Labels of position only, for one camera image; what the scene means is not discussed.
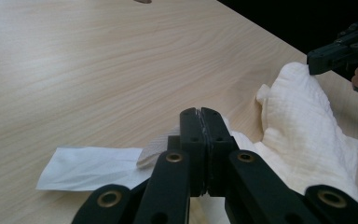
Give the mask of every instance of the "wood grain surface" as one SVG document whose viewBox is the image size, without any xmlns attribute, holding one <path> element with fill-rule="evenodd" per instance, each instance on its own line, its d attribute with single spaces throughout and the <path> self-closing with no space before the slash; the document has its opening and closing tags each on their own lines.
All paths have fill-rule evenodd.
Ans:
<svg viewBox="0 0 358 224">
<path fill-rule="evenodd" d="M 201 106 L 261 140 L 257 90 L 305 61 L 214 0 L 0 0 L 0 223 L 72 221 L 89 192 L 35 189 L 58 146 L 144 147 Z M 358 94 L 318 78 L 358 138 Z"/>
</svg>

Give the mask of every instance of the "white paper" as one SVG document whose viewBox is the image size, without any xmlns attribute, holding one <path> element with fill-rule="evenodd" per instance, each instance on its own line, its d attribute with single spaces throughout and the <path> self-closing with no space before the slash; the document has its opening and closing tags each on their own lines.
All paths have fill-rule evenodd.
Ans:
<svg viewBox="0 0 358 224">
<path fill-rule="evenodd" d="M 36 189 L 96 190 L 107 184 L 132 189 L 152 173 L 136 167 L 141 152 L 137 147 L 58 147 Z"/>
</svg>

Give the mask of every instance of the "light wood tabletop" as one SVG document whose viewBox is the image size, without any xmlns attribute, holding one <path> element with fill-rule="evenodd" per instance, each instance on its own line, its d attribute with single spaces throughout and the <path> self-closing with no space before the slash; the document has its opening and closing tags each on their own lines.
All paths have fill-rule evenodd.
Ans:
<svg viewBox="0 0 358 224">
<path fill-rule="evenodd" d="M 89 192 L 35 189 L 58 146 L 144 147 L 202 106 L 260 141 L 257 90 L 305 61 L 215 0 L 0 1 L 0 223 L 72 221 Z M 358 94 L 318 80 L 358 138 Z"/>
</svg>

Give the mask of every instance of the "black mechanical arm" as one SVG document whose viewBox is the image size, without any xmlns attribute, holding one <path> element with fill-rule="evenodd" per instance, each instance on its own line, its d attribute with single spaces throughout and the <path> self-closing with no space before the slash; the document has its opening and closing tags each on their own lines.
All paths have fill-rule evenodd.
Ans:
<svg viewBox="0 0 358 224">
<path fill-rule="evenodd" d="M 340 32 L 332 44 L 310 51 L 307 64 L 311 75 L 333 70 L 346 79 L 352 77 L 358 67 L 358 22 Z"/>
<path fill-rule="evenodd" d="M 73 224 L 188 223 L 190 197 L 224 197 L 230 223 L 357 223 L 358 202 L 326 185 L 289 189 L 252 151 L 240 150 L 221 115 L 209 108 L 180 114 L 153 174 L 134 189 L 106 185 Z"/>
</svg>

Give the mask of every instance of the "wooden table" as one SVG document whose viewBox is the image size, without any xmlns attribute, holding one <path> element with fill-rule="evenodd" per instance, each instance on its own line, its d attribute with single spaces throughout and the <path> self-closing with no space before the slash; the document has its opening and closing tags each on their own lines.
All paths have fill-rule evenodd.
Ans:
<svg viewBox="0 0 358 224">
<path fill-rule="evenodd" d="M 194 106 L 259 141 L 255 94 L 294 61 L 306 56 L 214 0 L 0 1 L 0 223 L 71 222 L 88 192 L 35 189 L 57 146 L 144 147 Z M 318 78 L 358 138 L 358 94 Z"/>
</svg>

